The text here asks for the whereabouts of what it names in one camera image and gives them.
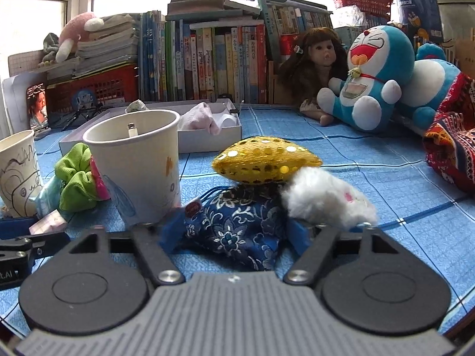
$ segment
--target drawn paper cup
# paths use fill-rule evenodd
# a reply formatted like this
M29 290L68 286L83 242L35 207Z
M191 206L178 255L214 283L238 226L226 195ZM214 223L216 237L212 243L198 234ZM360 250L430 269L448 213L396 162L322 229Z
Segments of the drawn paper cup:
M13 217L34 216L43 188L34 135L28 130L0 140L0 196Z
M166 109L130 112L104 120L83 135L127 226L156 223L180 204L179 118ZM137 136L129 137L130 123Z

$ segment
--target doraemon plush toy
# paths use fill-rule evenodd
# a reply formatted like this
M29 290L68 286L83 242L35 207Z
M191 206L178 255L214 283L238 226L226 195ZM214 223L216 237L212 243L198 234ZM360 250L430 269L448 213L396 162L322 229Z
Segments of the doraemon plush toy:
M435 44L422 45L416 59L414 73L410 82L402 87L396 110L423 134L434 121L440 103L460 70L446 61L444 51Z
M391 118L414 69L414 48L402 30L376 26L365 30L348 52L346 82L332 78L317 101L323 111L361 131L378 132Z

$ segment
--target white box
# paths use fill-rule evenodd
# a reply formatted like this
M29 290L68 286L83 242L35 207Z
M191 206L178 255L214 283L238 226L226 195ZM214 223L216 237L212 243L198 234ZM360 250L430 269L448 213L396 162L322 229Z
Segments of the white box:
M236 109L229 99L218 99L215 103L210 103L208 100L202 101L209 104L215 119L220 118L223 113L230 114L232 110ZM156 102L147 103L146 106L149 109L172 109L180 115L183 115L202 101ZM108 109L73 130L59 142L61 154L64 156L76 143L82 142L84 133L94 124L98 124L111 117L122 115L125 113L126 108L127 107L116 107ZM218 135L212 135L205 129L178 131L179 152L187 154L192 152L222 151L233 143L238 142L242 139L242 126L239 116L237 114L234 116L237 118L237 126L223 127Z

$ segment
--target metal screw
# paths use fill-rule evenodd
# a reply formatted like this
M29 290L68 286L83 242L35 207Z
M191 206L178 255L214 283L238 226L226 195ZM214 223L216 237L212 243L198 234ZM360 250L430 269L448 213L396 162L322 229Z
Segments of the metal screw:
M292 282L305 282L310 278L310 273L297 269L295 271L288 272L287 278Z
M168 270L168 271L161 271L160 274L158 275L158 279L161 282L167 282L167 283L172 283L176 282L180 279L180 273L177 271L173 270Z

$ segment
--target grid paper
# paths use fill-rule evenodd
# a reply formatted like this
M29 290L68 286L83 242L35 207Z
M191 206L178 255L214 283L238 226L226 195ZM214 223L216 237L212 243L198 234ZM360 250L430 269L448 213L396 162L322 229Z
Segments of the grid paper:
M426 163L419 136L390 124L386 132L373 136L342 123L321 127L297 112L267 106L243 109L240 114L243 138L256 135L280 136L309 148L322 158L324 166L351 183L376 205L380 227L392 238L441 274L450 284L452 306L441 332L459 322L475 306L475 200L447 183ZM35 142L43 177L53 174L61 157L58 142L69 131L55 132ZM231 181L216 174L211 162L216 153L180 154L181 199L186 203L215 186ZM63 217L69 221L72 237L85 227L104 225L110 231L124 229L117 210L100 202L93 212ZM117 261L134 266L129 255L115 255ZM238 270L222 256L179 252L172 255L177 267L189 278L195 271ZM296 260L284 247L276 263L279 277ZM19 335L28 327L17 306L18 289L0 292L0 317Z
M45 55L43 50L17 53L8 57L10 77L22 72L34 71Z

